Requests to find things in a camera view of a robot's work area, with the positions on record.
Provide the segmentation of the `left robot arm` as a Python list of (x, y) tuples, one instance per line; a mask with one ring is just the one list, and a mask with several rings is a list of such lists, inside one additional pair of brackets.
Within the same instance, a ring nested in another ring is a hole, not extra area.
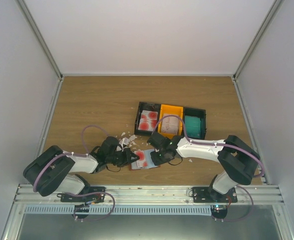
[(108, 165), (122, 168), (139, 159), (126, 144), (108, 136), (87, 154), (64, 151), (53, 145), (24, 169), (23, 177), (43, 197), (61, 192), (84, 202), (89, 198), (91, 186), (78, 173), (97, 174)]

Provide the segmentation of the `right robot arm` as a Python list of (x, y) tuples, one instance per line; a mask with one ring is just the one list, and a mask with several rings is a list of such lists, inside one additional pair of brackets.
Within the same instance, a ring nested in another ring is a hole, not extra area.
[(222, 140), (199, 140), (182, 135), (168, 138), (154, 132), (147, 142), (154, 148), (150, 155), (156, 166), (175, 158), (197, 158), (219, 163), (223, 172), (214, 177), (208, 190), (210, 200), (215, 203), (222, 201), (233, 187), (250, 185), (260, 164), (258, 154), (235, 135)]

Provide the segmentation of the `brown leather card holder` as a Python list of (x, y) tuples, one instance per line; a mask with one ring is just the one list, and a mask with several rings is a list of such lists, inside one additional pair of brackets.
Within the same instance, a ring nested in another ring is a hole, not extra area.
[(153, 151), (154, 149), (134, 151), (134, 154), (137, 155), (139, 159), (129, 165), (129, 170), (136, 171), (158, 168), (151, 159), (151, 153)]

